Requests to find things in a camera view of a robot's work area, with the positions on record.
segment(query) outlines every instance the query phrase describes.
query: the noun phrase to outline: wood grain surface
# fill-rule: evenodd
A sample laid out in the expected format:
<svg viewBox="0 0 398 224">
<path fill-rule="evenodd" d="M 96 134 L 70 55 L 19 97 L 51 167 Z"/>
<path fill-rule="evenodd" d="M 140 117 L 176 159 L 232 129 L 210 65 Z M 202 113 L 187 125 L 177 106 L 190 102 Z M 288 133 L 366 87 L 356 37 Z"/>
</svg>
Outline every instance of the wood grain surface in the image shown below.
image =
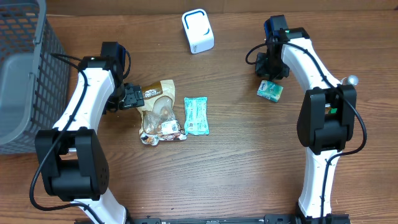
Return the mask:
<svg viewBox="0 0 398 224">
<path fill-rule="evenodd" d="M 47 0 L 47 13 L 69 16 L 393 10 L 398 0 Z"/>
<path fill-rule="evenodd" d="M 109 188 L 133 217 L 258 217 L 292 213 L 302 190 L 305 151 L 296 122 L 303 91 L 291 75 L 273 103 L 256 96 L 261 79 L 244 57 L 264 42 L 264 21 L 281 12 L 210 14 L 215 47 L 192 55 L 180 15 L 49 18 L 70 55 L 99 55 L 102 41 L 118 41 L 132 56 L 126 81 L 175 82 L 175 114 L 185 122 L 184 97 L 208 97 L 210 135 L 144 146 L 136 110 L 102 117 L 98 136 L 110 168 Z M 368 128 L 365 149 L 339 160 L 332 193 L 334 213 L 352 223 L 398 219 L 398 13 L 285 13 L 289 27 L 304 27 L 325 66 L 341 79 L 357 75 L 357 109 Z M 256 52 L 250 57 L 253 61 Z M 76 71 L 70 79 L 70 95 Z M 359 124 L 346 150 L 362 141 Z M 71 223 L 78 208 L 41 212 L 28 189 L 35 154 L 0 156 L 0 223 Z M 37 183 L 37 201 L 62 204 Z"/>
</svg>

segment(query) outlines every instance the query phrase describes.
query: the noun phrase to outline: clear plastic bag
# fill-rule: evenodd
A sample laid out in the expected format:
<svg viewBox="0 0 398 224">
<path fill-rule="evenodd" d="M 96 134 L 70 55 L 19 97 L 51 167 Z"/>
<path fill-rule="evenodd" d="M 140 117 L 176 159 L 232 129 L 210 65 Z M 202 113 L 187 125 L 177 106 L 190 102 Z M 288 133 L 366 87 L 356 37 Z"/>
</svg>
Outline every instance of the clear plastic bag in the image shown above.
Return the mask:
<svg viewBox="0 0 398 224">
<path fill-rule="evenodd" d="M 142 89 L 145 105 L 137 108 L 142 123 L 142 143 L 158 145 L 159 141 L 183 141 L 187 135 L 173 112 L 175 88 L 173 80 L 164 80 Z"/>
</svg>

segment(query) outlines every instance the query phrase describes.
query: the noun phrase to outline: wire mesh basket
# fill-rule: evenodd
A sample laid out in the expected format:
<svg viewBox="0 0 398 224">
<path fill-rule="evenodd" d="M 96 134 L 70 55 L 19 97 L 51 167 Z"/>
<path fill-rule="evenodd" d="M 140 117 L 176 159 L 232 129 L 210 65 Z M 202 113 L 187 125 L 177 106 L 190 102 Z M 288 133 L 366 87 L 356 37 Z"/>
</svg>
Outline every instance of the wire mesh basket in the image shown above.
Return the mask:
<svg viewBox="0 0 398 224">
<path fill-rule="evenodd" d="M 45 14 L 44 0 L 0 1 L 0 154 L 35 152 L 65 109 L 70 69 Z"/>
</svg>

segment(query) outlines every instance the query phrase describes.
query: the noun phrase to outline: black cable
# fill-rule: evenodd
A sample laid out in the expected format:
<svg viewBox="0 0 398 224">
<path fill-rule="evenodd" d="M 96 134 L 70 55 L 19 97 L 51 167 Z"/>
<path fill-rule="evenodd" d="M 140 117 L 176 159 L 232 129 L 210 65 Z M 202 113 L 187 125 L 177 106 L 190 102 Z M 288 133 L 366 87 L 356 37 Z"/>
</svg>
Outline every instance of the black cable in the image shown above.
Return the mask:
<svg viewBox="0 0 398 224">
<path fill-rule="evenodd" d="M 69 56 L 69 55 L 64 55 L 64 54 L 58 54 L 58 53 L 51 53 L 51 56 L 55 57 L 56 59 L 60 60 L 59 57 L 66 57 L 66 58 L 70 58 L 70 59 L 74 59 L 77 60 L 79 62 L 81 62 L 80 58 L 76 58 L 74 56 Z"/>
<path fill-rule="evenodd" d="M 325 175 L 324 175 L 324 177 L 323 177 L 322 195 L 321 195 L 321 214 L 320 214 L 320 221 L 321 221 L 321 224 L 322 224 L 322 223 L 323 223 L 323 209 L 324 209 L 324 207 L 325 207 L 326 181 L 327 181 L 327 178 L 328 178 L 329 166 L 330 166 L 330 164 L 331 164 L 331 162 L 332 162 L 333 159 L 335 159 L 335 158 L 337 158 L 337 157 L 339 157 L 339 156 L 348 156 L 348 155 L 352 155 L 352 154 L 358 153 L 360 150 L 362 150 L 362 149 L 364 148 L 364 146 L 365 146 L 365 144 L 366 144 L 366 141 L 368 140 L 368 134 L 367 134 L 367 132 L 366 132 L 365 123 L 363 122 L 363 119 L 362 119 L 361 115 L 359 115 L 358 111 L 354 108 L 354 106 L 343 96 L 343 94 L 342 94 L 339 90 L 336 89 L 336 87 L 334 87 L 334 86 L 329 82 L 329 80 L 327 79 L 327 77 L 325 76 L 325 74 L 323 74 L 323 71 L 322 71 L 321 67 L 319 66 L 319 63 L 317 62 L 317 60 L 315 59 L 315 57 L 314 57 L 310 52 L 308 52 L 307 49 L 305 49 L 305 48 L 303 48 L 303 47 L 300 47 L 300 46 L 298 46 L 298 45 L 289 43 L 289 42 L 266 42 L 266 43 L 264 43 L 264 44 L 259 44 L 259 45 L 255 46 L 253 49 L 251 49 L 251 50 L 249 51 L 249 53 L 246 55 L 246 63 L 248 63 L 248 64 L 250 64 L 250 65 L 255 64 L 255 62 L 254 62 L 254 63 L 253 63 L 253 62 L 248 62 L 248 57 L 249 57 L 249 55 L 251 54 L 251 52 L 253 52 L 254 50 L 256 50 L 256 49 L 258 49 L 258 48 L 260 48 L 260 47 L 267 46 L 267 45 L 272 45 L 272 44 L 275 44 L 275 45 L 284 45 L 284 44 L 285 44 L 285 45 L 289 45 L 289 46 L 292 46 L 292 47 L 294 47 L 294 48 L 296 48 L 296 49 L 299 49 L 299 50 L 301 50 L 303 53 L 307 54 L 307 55 L 311 58 L 311 60 L 312 60 L 312 62 L 314 63 L 314 65 L 316 66 L 316 68 L 317 68 L 317 70 L 318 70 L 320 76 L 322 77 L 323 81 L 324 81 L 334 92 L 337 93 L 337 95 L 348 105 L 348 107 L 350 107 L 350 109 L 354 112 L 354 114 L 355 114 L 356 118 L 358 119 L 359 124 L 361 125 L 361 128 L 362 128 L 363 140 L 362 140 L 361 145 L 360 145 L 357 149 L 352 150 L 352 151 L 350 151 L 350 152 L 341 152 L 341 153 L 339 153 L 339 154 L 336 154 L 336 155 L 330 157 L 330 158 L 327 160 L 327 162 L 326 162 L 326 169 L 325 169 Z"/>
<path fill-rule="evenodd" d="M 127 71 L 126 71 L 125 74 L 123 75 L 123 79 L 125 79 L 125 78 L 127 78 L 127 77 L 129 76 L 130 67 L 131 67 L 131 57 L 130 57 L 130 53 L 129 53 L 128 50 L 126 50 L 126 54 L 127 54 L 127 57 L 129 58 L 129 66 L 128 66 L 128 68 L 127 68 Z"/>
<path fill-rule="evenodd" d="M 91 213 L 91 215 L 93 216 L 93 218 L 94 218 L 98 223 L 104 224 L 104 223 L 100 220 L 100 218 L 97 216 L 97 214 L 90 208 L 90 206 L 89 206 L 89 205 L 86 205 L 86 204 L 84 204 L 84 203 L 80 203 L 80 202 L 79 202 L 79 203 L 69 203 L 69 204 L 66 204 L 66 205 L 60 205 L 60 206 L 54 206 L 54 207 L 43 207 L 43 206 L 39 205 L 39 204 L 35 201 L 35 198 L 34 198 L 35 185 L 36 185 L 37 179 L 39 178 L 40 172 L 42 171 L 43 166 L 44 166 L 46 160 L 48 159 L 49 155 L 51 154 L 52 151 L 54 151 L 55 146 L 62 140 L 63 136 L 65 135 L 65 133 L 66 133 L 66 131 L 67 131 L 67 129 L 69 128 L 69 126 L 71 125 L 71 123 L 73 122 L 73 120 L 75 119 L 75 116 L 76 116 L 76 114 L 77 114 L 77 112 L 78 112 L 78 110 L 79 110 L 79 107 L 80 107 L 81 103 L 83 102 L 83 99 L 84 99 L 84 97 L 85 97 L 85 95 L 86 95 L 87 87 L 88 87 L 87 76 L 86 76 L 86 74 L 84 73 L 83 70 L 80 70 L 80 69 L 78 68 L 78 66 L 75 65 L 74 63 L 71 63 L 71 62 L 69 62 L 68 60 L 65 60 L 65 59 L 63 59 L 63 58 L 60 58 L 60 57 L 58 56 L 58 54 L 51 54 L 51 56 L 53 56 L 54 58 L 56 58 L 56 59 L 58 59 L 58 60 L 60 60 L 60 61 L 62 61 L 62 62 L 65 62 L 65 63 L 71 65 L 72 67 L 76 68 L 76 69 L 81 73 L 81 75 L 83 76 L 83 78 L 84 78 L 84 80 L 85 80 L 85 84 L 84 84 L 83 91 L 82 91 L 82 93 L 81 93 L 80 99 L 79 99 L 78 103 L 76 104 L 76 107 L 75 107 L 75 109 L 73 110 L 72 114 L 69 116 L 69 120 L 68 120 L 67 124 L 66 124 L 65 127 L 62 129 L 61 133 L 58 135 L 58 137 L 56 138 L 56 140 L 54 141 L 54 143 L 51 145 L 51 147 L 50 147 L 50 149 L 49 149 L 49 152 L 45 155 L 43 161 L 40 163 L 39 167 L 38 167 L 37 170 L 36 170 L 36 173 L 35 173 L 35 175 L 34 175 L 34 177 L 33 177 L 33 179 L 32 179 L 32 183 L 30 184 L 30 189 L 29 189 L 29 198 L 30 198 L 30 202 L 32 203 L 32 205 L 33 205 L 35 208 L 37 208 L 37 209 L 39 209 L 39 210 L 41 210 L 41 211 L 54 211 L 54 210 L 61 210 L 61 209 L 70 208 L 70 207 L 83 207 L 84 210 L 88 210 L 88 211 Z"/>
</svg>

